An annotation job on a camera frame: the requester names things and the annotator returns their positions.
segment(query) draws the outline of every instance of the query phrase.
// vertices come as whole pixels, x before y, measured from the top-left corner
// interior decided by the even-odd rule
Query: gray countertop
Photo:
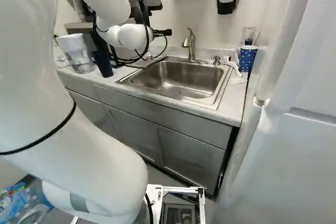
[[[123,66],[118,69],[113,69],[114,75],[109,78],[103,78],[97,67],[93,72],[86,74],[75,73],[71,66],[58,69],[57,71],[60,74],[87,81],[96,86],[118,91],[133,97],[155,102],[157,104],[181,110],[190,114],[202,116],[204,118],[232,126],[239,127],[243,117],[246,83],[241,83],[241,78],[237,77],[234,71],[231,74],[217,110],[207,109],[202,106],[189,104],[184,101],[163,97],[158,94],[148,93],[140,89],[127,87],[116,83],[116,81],[119,79],[129,75],[134,71],[137,71],[136,68]]]

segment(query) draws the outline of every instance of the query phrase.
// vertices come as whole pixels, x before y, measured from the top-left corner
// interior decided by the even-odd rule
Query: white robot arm
[[[146,44],[145,26],[140,24],[125,24],[131,14],[128,0],[84,0],[97,13],[97,33],[109,44],[115,47],[138,49]],[[147,27],[149,42],[153,37],[150,27]]]
[[[109,26],[130,14],[128,0],[85,1]],[[51,55],[57,0],[0,5],[0,155],[45,181],[60,209],[96,223],[132,223],[146,193],[146,165],[96,128],[60,82]]]

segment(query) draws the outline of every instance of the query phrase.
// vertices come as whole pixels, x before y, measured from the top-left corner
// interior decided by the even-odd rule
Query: white refrigerator
[[[336,0],[287,0],[258,52],[217,223],[336,223]]]

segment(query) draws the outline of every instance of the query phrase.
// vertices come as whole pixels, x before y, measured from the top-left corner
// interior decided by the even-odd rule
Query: faucet
[[[206,60],[196,60],[195,58],[196,37],[189,27],[187,29],[189,30],[190,33],[189,36],[182,41],[182,47],[189,49],[188,61],[193,63],[208,64]]]
[[[239,72],[239,68],[238,68],[238,66],[237,66],[236,64],[234,64],[234,63],[228,61],[227,58],[224,58],[224,61],[223,61],[223,62],[220,61],[220,60],[221,60],[221,59],[220,59],[220,56],[214,56],[214,57],[212,57],[211,59],[214,60],[214,63],[213,63],[214,66],[220,66],[221,64],[230,66],[230,67],[232,67],[232,68],[236,71],[236,74],[237,74],[239,77],[243,77],[242,73]]]

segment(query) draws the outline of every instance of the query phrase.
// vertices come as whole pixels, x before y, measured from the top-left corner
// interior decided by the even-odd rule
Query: stainless steel sink
[[[231,67],[200,65],[183,60],[167,57],[117,83],[217,109],[231,74]]]

